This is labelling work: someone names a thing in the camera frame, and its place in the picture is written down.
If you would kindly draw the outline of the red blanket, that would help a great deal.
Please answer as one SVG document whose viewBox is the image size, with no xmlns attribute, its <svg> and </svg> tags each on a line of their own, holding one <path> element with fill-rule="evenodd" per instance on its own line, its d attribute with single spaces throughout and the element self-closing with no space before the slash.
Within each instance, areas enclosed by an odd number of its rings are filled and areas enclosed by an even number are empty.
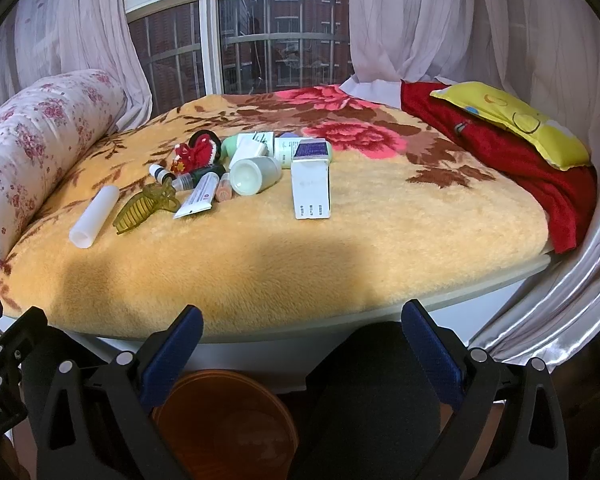
<svg viewBox="0 0 600 480">
<path fill-rule="evenodd" d="M 547 213 L 555 252 L 564 254 L 580 246 L 597 203 L 595 169 L 583 166 L 562 171 L 550 166 L 519 136 L 431 95 L 444 87 L 441 82 L 402 82 L 402 110 L 529 192 Z"/>
</svg>

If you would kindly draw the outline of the green frog lotion bottle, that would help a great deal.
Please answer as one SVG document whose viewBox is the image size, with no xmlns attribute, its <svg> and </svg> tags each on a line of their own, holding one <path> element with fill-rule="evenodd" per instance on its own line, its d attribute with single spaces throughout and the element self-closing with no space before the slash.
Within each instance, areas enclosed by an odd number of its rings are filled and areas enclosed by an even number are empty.
<svg viewBox="0 0 600 480">
<path fill-rule="evenodd" d="M 236 133 L 234 136 L 228 136 L 221 144 L 221 157 L 231 159 L 238 146 L 245 140 L 253 140 L 265 145 L 262 155 L 268 156 L 274 153 L 274 132 L 273 131 L 253 131 Z"/>
</svg>

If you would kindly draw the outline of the frosted jar with white lid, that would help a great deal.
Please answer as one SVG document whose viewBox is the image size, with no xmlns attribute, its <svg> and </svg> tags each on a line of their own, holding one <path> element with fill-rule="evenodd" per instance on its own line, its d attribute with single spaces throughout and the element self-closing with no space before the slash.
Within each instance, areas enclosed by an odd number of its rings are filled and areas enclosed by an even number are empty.
<svg viewBox="0 0 600 480">
<path fill-rule="evenodd" d="M 230 170 L 230 186 L 240 196 L 253 196 L 270 188 L 282 177 L 282 166 L 273 157 L 238 160 Z"/>
</svg>

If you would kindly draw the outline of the sheer curtain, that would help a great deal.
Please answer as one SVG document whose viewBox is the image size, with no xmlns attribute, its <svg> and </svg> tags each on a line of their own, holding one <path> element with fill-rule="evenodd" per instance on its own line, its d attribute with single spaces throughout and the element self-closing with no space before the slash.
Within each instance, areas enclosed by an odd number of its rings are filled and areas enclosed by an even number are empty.
<svg viewBox="0 0 600 480">
<path fill-rule="evenodd" d="M 2 21 L 0 106 L 41 78 L 88 68 L 121 84 L 120 131 L 148 121 L 151 92 L 123 0 L 19 0 Z"/>
<path fill-rule="evenodd" d="M 495 359 L 558 366 L 600 331 L 600 12 L 593 0 L 349 0 L 343 90 L 388 105 L 401 81 L 480 80 L 573 132 L 598 177 L 583 245 L 472 340 Z"/>
</svg>

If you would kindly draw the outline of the white plastic tube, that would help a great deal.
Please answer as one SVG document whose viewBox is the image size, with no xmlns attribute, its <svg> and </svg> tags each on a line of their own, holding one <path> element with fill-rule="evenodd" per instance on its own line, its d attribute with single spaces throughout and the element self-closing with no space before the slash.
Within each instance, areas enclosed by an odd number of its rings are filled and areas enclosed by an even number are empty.
<svg viewBox="0 0 600 480">
<path fill-rule="evenodd" d="M 115 185 L 101 188 L 69 232 L 70 242 L 80 249 L 90 248 L 119 199 Z"/>
</svg>

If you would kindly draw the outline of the dark green spray bottle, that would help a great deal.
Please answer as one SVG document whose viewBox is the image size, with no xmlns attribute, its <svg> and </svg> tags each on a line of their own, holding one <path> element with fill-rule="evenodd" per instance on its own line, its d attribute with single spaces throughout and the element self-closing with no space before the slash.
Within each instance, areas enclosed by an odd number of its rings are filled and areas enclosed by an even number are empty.
<svg viewBox="0 0 600 480">
<path fill-rule="evenodd" d="M 216 174 L 219 178 L 226 173 L 222 164 L 212 164 L 195 169 L 187 174 L 181 174 L 172 181 L 176 192 L 184 192 L 196 188 L 200 179 L 206 174 Z"/>
</svg>

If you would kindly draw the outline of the white green lotion bottle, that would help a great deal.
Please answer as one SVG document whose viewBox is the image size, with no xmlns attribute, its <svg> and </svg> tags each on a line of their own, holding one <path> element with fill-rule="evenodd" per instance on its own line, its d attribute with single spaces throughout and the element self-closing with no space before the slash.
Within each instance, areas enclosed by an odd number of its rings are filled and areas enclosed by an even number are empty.
<svg viewBox="0 0 600 480">
<path fill-rule="evenodd" d="M 332 146 L 324 139 L 317 138 L 279 138 L 274 139 L 273 157 L 284 169 L 289 169 L 295 157 L 325 156 L 332 160 Z"/>
</svg>

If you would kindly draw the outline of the window with metal bars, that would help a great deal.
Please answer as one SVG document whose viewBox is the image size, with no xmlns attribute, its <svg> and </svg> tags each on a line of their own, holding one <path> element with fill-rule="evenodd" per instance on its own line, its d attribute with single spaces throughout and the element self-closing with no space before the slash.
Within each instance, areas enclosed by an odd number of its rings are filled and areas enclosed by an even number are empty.
<svg viewBox="0 0 600 480">
<path fill-rule="evenodd" d="M 349 0 L 123 0 L 156 114 L 207 94 L 341 84 Z"/>
</svg>

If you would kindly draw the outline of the white blue carton box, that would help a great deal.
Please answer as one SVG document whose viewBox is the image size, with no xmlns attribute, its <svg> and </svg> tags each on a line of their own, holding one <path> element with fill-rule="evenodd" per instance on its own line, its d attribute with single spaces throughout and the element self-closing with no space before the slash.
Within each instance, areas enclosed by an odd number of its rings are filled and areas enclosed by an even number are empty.
<svg viewBox="0 0 600 480">
<path fill-rule="evenodd" d="M 324 139 L 303 139 L 291 159 L 291 193 L 294 218 L 328 219 L 330 203 L 330 162 L 332 151 Z"/>
</svg>

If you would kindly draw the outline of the pink lip gloss tube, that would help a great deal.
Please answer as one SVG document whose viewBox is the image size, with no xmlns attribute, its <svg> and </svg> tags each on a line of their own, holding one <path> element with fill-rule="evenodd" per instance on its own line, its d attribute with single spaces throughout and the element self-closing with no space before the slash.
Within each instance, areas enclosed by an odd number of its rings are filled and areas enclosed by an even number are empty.
<svg viewBox="0 0 600 480">
<path fill-rule="evenodd" d="M 218 203 L 223 203 L 233 198 L 233 188 L 230 185 L 230 174 L 228 172 L 223 174 L 219 180 L 214 197 Z"/>
</svg>

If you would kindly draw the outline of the small brown dropper bottle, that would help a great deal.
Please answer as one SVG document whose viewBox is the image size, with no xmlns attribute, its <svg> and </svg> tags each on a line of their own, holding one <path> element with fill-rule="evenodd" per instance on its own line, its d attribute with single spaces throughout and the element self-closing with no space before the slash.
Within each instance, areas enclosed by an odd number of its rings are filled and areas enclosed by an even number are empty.
<svg viewBox="0 0 600 480">
<path fill-rule="evenodd" d="M 166 182 L 166 180 L 173 181 L 175 179 L 175 176 L 171 171 L 158 164 L 150 165 L 148 168 L 148 174 L 159 184 L 163 184 Z"/>
</svg>

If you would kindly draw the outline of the white ointment tube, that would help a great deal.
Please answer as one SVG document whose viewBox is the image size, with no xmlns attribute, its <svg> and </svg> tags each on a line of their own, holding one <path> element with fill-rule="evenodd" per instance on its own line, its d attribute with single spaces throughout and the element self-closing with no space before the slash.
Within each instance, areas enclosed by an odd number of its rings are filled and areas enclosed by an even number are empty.
<svg viewBox="0 0 600 480">
<path fill-rule="evenodd" d="M 211 210 L 215 191 L 219 183 L 220 177 L 215 172 L 204 174 L 196 185 L 196 188 L 193 189 L 192 194 L 178 208 L 173 218 L 184 218 Z"/>
</svg>

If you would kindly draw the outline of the red black knitted ornament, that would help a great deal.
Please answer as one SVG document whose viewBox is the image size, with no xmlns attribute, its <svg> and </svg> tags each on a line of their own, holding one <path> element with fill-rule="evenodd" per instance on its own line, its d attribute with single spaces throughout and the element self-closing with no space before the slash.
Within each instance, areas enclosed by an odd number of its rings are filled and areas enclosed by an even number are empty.
<svg viewBox="0 0 600 480">
<path fill-rule="evenodd" d="M 179 176 L 215 164 L 221 158 L 221 141 L 210 130 L 195 132 L 186 143 L 174 146 L 170 170 Z"/>
</svg>

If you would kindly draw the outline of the small white cup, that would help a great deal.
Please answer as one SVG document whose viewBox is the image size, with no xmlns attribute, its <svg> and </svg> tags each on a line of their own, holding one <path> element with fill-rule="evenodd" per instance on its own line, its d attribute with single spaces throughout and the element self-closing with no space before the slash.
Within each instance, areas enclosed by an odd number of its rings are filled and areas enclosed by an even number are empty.
<svg viewBox="0 0 600 480">
<path fill-rule="evenodd" d="M 235 154 L 230 161 L 230 168 L 233 168 L 243 159 L 266 156 L 267 154 L 268 147 L 265 143 L 253 139 L 242 140 L 242 142 L 237 145 Z"/>
</svg>

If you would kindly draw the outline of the olive green hair claw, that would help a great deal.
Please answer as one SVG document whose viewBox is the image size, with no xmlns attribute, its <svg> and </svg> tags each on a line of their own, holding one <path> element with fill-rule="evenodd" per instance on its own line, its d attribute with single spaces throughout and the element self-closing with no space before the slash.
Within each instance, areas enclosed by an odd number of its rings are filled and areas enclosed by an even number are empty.
<svg viewBox="0 0 600 480">
<path fill-rule="evenodd" d="M 134 230 L 159 210 L 175 214 L 180 207 L 181 203 L 170 182 L 146 185 L 126 202 L 112 225 L 118 234 L 122 234 Z"/>
</svg>

